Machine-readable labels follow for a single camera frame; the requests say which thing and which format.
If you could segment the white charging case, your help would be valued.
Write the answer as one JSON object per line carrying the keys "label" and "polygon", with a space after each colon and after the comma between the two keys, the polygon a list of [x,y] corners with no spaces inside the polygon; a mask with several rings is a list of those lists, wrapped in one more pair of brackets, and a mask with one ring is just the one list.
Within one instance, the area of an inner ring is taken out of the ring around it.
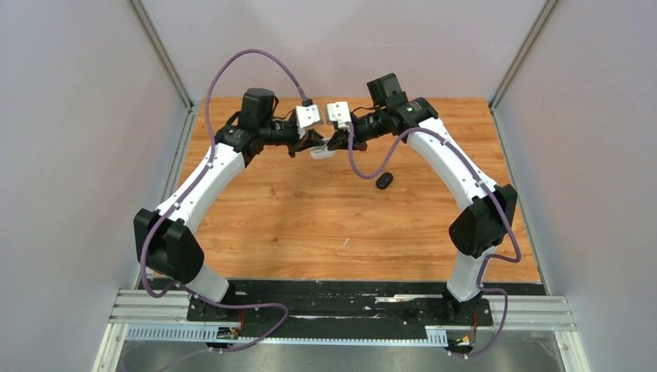
{"label": "white charging case", "polygon": [[328,148],[325,146],[316,146],[310,149],[310,154],[313,159],[322,160],[333,157],[335,152],[328,150]]}

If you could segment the black charging case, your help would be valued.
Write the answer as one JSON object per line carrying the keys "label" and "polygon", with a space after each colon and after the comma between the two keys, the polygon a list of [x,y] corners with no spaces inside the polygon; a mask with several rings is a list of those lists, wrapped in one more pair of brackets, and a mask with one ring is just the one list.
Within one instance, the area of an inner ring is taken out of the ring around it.
{"label": "black charging case", "polygon": [[394,176],[390,172],[383,172],[376,180],[375,185],[378,189],[384,190],[388,188],[394,180]]}

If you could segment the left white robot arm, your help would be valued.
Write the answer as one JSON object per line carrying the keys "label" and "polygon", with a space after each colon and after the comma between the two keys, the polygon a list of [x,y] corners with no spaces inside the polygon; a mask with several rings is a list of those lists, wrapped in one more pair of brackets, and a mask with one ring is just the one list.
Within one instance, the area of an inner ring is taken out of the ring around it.
{"label": "left white robot arm", "polygon": [[139,210],[133,220],[140,270],[151,269],[208,300],[208,310],[219,320],[234,316],[237,299],[229,294],[229,281],[205,263],[194,236],[206,212],[266,146],[285,146],[293,157],[323,144],[315,129],[322,124],[321,113],[310,98],[284,117],[274,115],[278,103],[269,89],[248,89],[240,110],[216,132],[184,183],[154,210]]}

